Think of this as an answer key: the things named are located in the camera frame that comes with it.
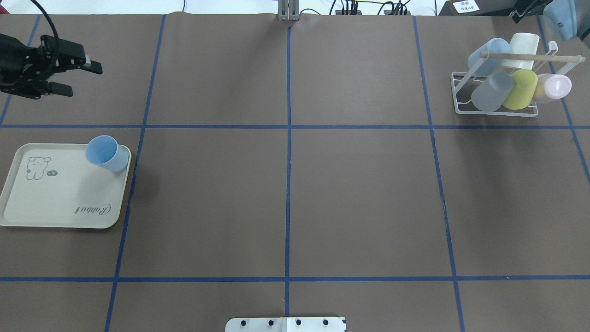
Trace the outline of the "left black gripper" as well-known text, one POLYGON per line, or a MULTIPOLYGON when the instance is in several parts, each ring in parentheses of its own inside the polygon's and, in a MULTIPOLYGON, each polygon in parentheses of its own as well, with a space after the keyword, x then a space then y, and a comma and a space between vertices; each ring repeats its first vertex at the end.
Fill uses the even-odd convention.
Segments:
POLYGON ((42 96, 72 97, 72 87, 50 82, 50 77, 68 70, 103 74, 101 63, 94 61, 81 44, 42 35, 39 47, 28 47, 12 36, 0 39, 1 91, 38 100, 42 96))

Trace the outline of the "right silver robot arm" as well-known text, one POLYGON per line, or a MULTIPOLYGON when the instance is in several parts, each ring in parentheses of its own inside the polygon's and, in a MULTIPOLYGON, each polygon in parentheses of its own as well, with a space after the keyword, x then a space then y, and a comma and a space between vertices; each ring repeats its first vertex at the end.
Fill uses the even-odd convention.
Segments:
POLYGON ((588 0, 553 0, 544 7, 543 16, 550 31, 563 41, 589 38, 588 0))

